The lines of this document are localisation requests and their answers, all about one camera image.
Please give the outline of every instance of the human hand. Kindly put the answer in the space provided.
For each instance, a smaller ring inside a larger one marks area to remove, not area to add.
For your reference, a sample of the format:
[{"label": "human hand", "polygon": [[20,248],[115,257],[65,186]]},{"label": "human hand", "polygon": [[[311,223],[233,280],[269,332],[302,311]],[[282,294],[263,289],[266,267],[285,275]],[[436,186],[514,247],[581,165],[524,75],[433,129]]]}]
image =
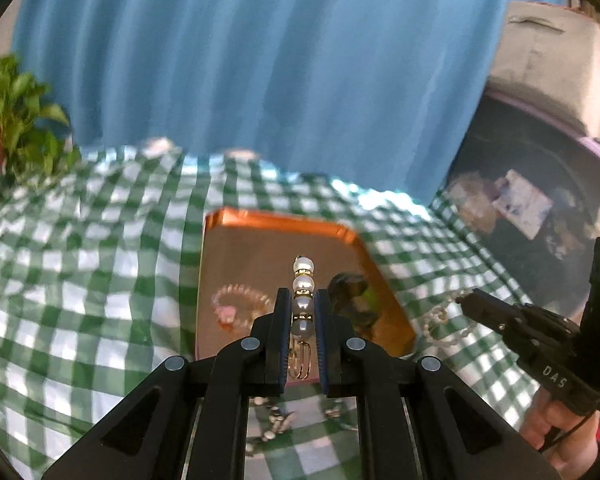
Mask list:
[{"label": "human hand", "polygon": [[[599,413],[596,412],[577,431],[544,453],[545,458],[558,470],[563,480],[580,478],[596,460],[599,417]],[[559,400],[552,400],[547,390],[540,388],[531,407],[525,413],[520,435],[535,449],[540,449],[544,446],[544,438],[552,427],[570,431],[582,419],[583,417],[570,412]]]}]

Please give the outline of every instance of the black cable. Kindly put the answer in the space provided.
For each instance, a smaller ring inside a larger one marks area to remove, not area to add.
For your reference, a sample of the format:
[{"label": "black cable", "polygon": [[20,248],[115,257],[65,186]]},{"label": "black cable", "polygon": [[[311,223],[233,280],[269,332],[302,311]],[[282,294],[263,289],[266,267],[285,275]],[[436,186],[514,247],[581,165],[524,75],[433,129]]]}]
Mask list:
[{"label": "black cable", "polygon": [[545,442],[544,446],[542,446],[540,448],[540,453],[544,453],[545,451],[547,451],[548,449],[551,449],[554,446],[557,446],[558,444],[560,444],[565,438],[571,436],[573,433],[575,433],[576,431],[578,431],[585,422],[587,422],[594,414],[595,412],[591,412],[589,413],[589,415],[587,415],[585,418],[583,418],[578,424],[576,424],[573,428],[571,428],[569,431],[567,431],[566,433],[562,434],[561,436],[559,436],[558,438],[554,438],[552,441],[550,442]]}]

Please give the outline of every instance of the tablecloth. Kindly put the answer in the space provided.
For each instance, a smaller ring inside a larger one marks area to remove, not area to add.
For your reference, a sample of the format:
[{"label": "tablecloth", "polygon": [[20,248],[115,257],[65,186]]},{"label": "tablecloth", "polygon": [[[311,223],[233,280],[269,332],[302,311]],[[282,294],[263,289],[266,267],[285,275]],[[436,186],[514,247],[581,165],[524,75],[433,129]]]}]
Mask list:
[{"label": "tablecloth", "polygon": [[[23,478],[48,466],[166,357],[190,356],[205,213],[258,208],[338,221],[368,246],[414,325],[450,291],[525,301],[439,195],[430,208],[257,160],[120,148],[57,184],[0,177],[0,447]],[[439,338],[467,327],[448,308]],[[537,385],[478,326],[438,355],[516,426]],[[246,460],[248,479],[358,478],[358,437],[325,420],[315,385],[290,388],[292,430]],[[354,419],[347,402],[343,419]],[[250,409],[249,434],[267,424]]]}]

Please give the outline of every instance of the pearl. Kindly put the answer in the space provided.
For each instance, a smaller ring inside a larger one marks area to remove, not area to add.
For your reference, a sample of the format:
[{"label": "pearl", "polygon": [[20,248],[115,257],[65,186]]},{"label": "pearl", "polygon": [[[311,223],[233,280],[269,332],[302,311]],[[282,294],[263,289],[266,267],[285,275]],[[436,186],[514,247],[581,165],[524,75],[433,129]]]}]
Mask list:
[{"label": "pearl", "polygon": [[310,319],[296,319],[291,324],[291,333],[297,337],[300,341],[306,341],[312,335],[314,335],[314,322]]},{"label": "pearl", "polygon": [[291,312],[293,316],[299,314],[313,314],[314,300],[310,296],[298,296],[291,303]]},{"label": "pearl", "polygon": [[298,292],[298,290],[308,290],[312,293],[314,288],[314,280],[308,274],[300,274],[294,279],[294,292]]},{"label": "pearl", "polygon": [[298,272],[314,272],[314,263],[306,256],[298,256],[294,261],[294,274]]}]

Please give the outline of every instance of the black triangular cutout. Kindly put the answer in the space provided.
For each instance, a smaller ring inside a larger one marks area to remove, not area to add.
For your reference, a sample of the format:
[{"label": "black triangular cutout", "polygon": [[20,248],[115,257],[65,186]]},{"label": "black triangular cutout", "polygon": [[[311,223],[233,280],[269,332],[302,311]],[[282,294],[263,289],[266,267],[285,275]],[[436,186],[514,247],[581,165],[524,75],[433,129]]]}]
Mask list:
[{"label": "black triangular cutout", "polygon": [[475,455],[501,442],[498,432],[458,392],[447,388],[445,397],[467,453]]},{"label": "black triangular cutout", "polygon": [[138,454],[158,400],[160,390],[154,388],[125,415],[125,418],[109,430],[102,438],[102,443],[129,456]]}]

